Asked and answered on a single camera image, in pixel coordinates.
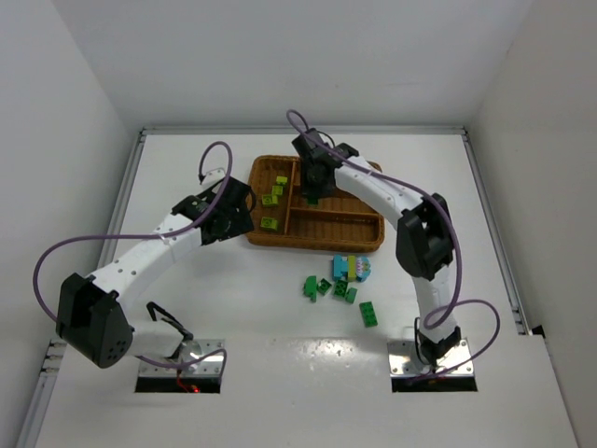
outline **stacked lego bricks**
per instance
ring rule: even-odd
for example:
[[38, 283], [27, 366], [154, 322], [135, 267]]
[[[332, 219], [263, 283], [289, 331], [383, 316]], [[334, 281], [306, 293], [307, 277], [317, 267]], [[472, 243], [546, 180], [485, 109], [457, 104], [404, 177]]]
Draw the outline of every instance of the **stacked lego bricks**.
[[[280, 176], [288, 179], [284, 193], [275, 206], [264, 204], [263, 196], [271, 195]], [[257, 195], [251, 214], [255, 230], [246, 234], [254, 245], [362, 253], [377, 250], [383, 242], [383, 217], [352, 194], [336, 189], [329, 198], [307, 203], [300, 194], [298, 157], [258, 157], [249, 185]], [[274, 219], [277, 229], [263, 228], [262, 218], [267, 222]]]
[[[318, 293], [325, 296], [332, 289], [332, 295], [335, 298], [352, 305], [358, 291], [356, 287], [351, 287], [350, 282], [362, 283], [368, 279], [370, 274], [371, 263], [367, 257], [349, 255], [344, 258], [341, 255], [335, 255], [332, 260], [332, 278], [336, 283], [332, 286], [325, 278], [317, 281], [317, 275], [310, 275], [303, 285], [303, 294], [315, 303]], [[365, 327], [377, 327], [377, 316], [375, 316], [373, 303], [364, 301], [359, 303], [358, 307]]]

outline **wicker tray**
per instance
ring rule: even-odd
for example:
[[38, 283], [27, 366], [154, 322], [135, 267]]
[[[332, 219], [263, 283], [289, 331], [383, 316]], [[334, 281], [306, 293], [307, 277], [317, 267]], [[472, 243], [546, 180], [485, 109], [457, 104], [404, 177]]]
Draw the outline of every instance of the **wicker tray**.
[[[261, 196], [271, 193], [276, 176], [288, 178], [278, 205], [265, 208]], [[352, 194], [336, 189], [332, 197], [308, 205], [300, 195], [300, 159], [261, 156], [253, 162], [249, 185], [257, 195], [251, 217], [255, 230], [246, 234], [254, 245], [277, 245], [338, 252], [373, 252], [383, 242], [383, 217]], [[260, 228], [262, 217], [278, 220], [278, 231]]]

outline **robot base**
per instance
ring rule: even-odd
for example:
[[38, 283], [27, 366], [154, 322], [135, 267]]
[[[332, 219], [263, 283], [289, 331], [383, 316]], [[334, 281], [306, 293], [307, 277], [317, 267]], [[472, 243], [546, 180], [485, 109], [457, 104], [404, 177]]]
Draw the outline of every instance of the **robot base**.
[[[468, 361], [455, 371], [440, 378], [416, 380], [430, 372], [430, 367], [419, 360], [413, 340], [394, 340], [388, 343], [390, 378], [393, 392], [476, 392], [475, 368]], [[462, 339], [445, 357], [437, 361], [437, 371], [449, 368], [470, 358], [468, 342]]]
[[[192, 361], [220, 348], [224, 348], [221, 339], [195, 339], [184, 343], [180, 352], [180, 362]], [[224, 356], [221, 353], [206, 358], [180, 374], [180, 382], [187, 386], [196, 386], [202, 394], [220, 393], [220, 372]], [[176, 383], [176, 370], [154, 367], [143, 361], [139, 364], [135, 392], [187, 393]]]

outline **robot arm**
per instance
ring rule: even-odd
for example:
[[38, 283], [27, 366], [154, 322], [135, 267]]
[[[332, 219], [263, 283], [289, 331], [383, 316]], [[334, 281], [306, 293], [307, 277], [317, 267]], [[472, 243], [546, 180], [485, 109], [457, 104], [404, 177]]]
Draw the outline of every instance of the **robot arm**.
[[[329, 196], [334, 188], [342, 189], [375, 209], [385, 217], [397, 233], [396, 257], [411, 275], [415, 286], [421, 319], [451, 301], [449, 264], [453, 245], [441, 216], [427, 200], [414, 192], [366, 175], [354, 167], [333, 159], [314, 142], [324, 145], [315, 129], [300, 135], [292, 143], [301, 157], [301, 191], [319, 199]], [[369, 172], [375, 168], [346, 144], [336, 147], [342, 156]], [[436, 199], [448, 212], [445, 200]], [[420, 329], [421, 353], [432, 364], [460, 342], [460, 328], [453, 315], [434, 329]]]
[[[203, 192], [177, 204], [154, 232], [168, 235], [196, 221], [214, 199], [224, 174], [222, 169], [208, 173]], [[56, 320], [59, 336], [100, 368], [124, 356], [176, 358], [181, 343], [193, 335], [175, 317], [153, 302], [147, 306], [153, 322], [129, 321], [126, 312], [153, 281], [190, 252], [251, 231], [249, 194], [255, 204], [250, 187], [231, 177], [201, 225], [175, 236], [144, 240], [85, 278], [72, 274], [62, 283]]]

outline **metal base plate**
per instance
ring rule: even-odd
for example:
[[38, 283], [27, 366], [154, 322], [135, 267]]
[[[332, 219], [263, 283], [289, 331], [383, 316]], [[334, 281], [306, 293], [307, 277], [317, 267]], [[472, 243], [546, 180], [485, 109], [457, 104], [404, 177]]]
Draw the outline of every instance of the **metal base plate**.
[[[195, 339], [181, 350], [181, 362], [191, 361], [224, 348], [223, 339]], [[222, 369], [224, 356], [220, 353], [208, 357], [199, 364], [190, 366], [181, 373], [181, 378], [217, 379]], [[176, 378], [175, 369], [163, 369], [151, 366], [143, 361], [139, 364], [139, 378]]]
[[[388, 343], [390, 378], [395, 392], [429, 391], [476, 391], [475, 368], [472, 361], [458, 369], [442, 375], [439, 379], [411, 381], [413, 378], [430, 372], [430, 366], [423, 364], [417, 357], [413, 340], [395, 340]], [[445, 357], [437, 361], [437, 372], [460, 364], [470, 359], [468, 341], [462, 339]]]

